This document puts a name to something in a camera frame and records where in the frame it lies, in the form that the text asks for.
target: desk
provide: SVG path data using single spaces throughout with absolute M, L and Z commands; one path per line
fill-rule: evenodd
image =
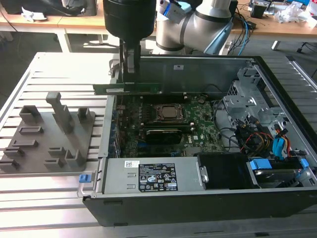
M 29 22 L 21 15 L 7 14 L 0 5 L 2 13 L 7 20 L 20 32 L 55 33 L 63 52 L 71 52 L 71 46 L 67 34 L 97 34 L 101 43 L 102 34 L 108 34 L 105 27 L 103 3 L 98 4 L 96 16 L 63 17 L 47 16 L 47 21 Z M 15 31 L 0 14 L 0 32 Z
M 276 50 L 280 41 L 294 42 L 317 42 L 317 28 L 310 28 L 306 22 L 285 22 L 279 23 L 274 16 L 264 14 L 262 19 L 251 18 L 247 7 L 249 0 L 239 0 L 239 11 L 247 21 L 254 22 L 257 26 L 252 33 L 252 39 L 272 40 L 274 44 L 273 50 Z M 230 38 L 241 33 L 241 24 L 236 22 Z
M 67 34 L 97 34 L 99 41 L 102 42 L 102 34 L 108 34 L 104 22 L 103 3 L 99 1 L 98 13 L 96 16 L 65 17 L 48 16 L 45 22 L 28 22 L 20 15 L 9 15 L 2 8 L 2 12 L 11 24 L 21 32 L 45 32 L 58 35 L 60 46 L 63 52 L 71 52 L 71 46 Z M 252 34 L 252 39 L 275 41 L 272 47 L 275 50 L 280 41 L 295 42 L 317 42 L 317 28 L 309 28 L 305 22 L 279 23 L 274 16 L 264 15 L 263 19 L 250 17 L 250 12 L 242 9 L 242 4 L 248 0 L 239 0 L 239 10 L 246 20 L 257 24 Z M 6 20 L 0 15 L 0 31 L 14 31 Z M 237 22 L 228 40 L 232 40 L 241 32 L 241 25 Z

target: black bag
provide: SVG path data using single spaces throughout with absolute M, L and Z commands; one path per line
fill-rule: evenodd
M 21 14 L 23 7 L 25 10 L 41 12 L 44 15 L 97 15 L 96 0 L 68 0 L 67 8 L 63 6 L 61 0 L 0 0 L 0 2 L 8 14 Z

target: motherboard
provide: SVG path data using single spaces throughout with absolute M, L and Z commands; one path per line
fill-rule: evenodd
M 121 96 L 115 157 L 184 157 L 223 151 L 207 95 Z

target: power supply label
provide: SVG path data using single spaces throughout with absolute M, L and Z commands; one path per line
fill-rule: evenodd
M 175 164 L 139 164 L 141 192 L 177 191 Z

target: blue clip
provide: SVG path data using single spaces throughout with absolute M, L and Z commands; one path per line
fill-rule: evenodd
M 91 175 L 80 175 L 79 176 L 80 183 L 88 183 L 91 182 Z
M 279 160 L 284 160 L 284 157 L 282 156 L 284 144 L 285 140 L 281 137 L 277 137 L 273 140 L 272 152 L 275 156 L 279 158 Z
M 301 164 L 303 166 L 303 169 L 309 167 L 309 163 L 306 159 L 301 159 Z
M 252 170 L 271 170 L 272 166 L 268 159 L 253 159 L 250 162 Z

